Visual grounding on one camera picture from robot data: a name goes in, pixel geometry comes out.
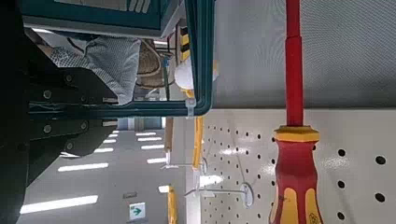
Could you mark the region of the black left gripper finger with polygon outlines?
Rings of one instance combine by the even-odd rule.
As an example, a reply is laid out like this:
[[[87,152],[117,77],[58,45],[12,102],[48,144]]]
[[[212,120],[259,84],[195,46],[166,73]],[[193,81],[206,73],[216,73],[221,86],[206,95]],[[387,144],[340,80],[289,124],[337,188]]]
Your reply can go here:
[[[93,71],[85,68],[33,69],[29,72],[30,101],[56,105],[115,105],[118,96]]]
[[[117,129],[116,119],[54,119],[31,125],[27,185],[62,153],[78,158],[92,154]]]

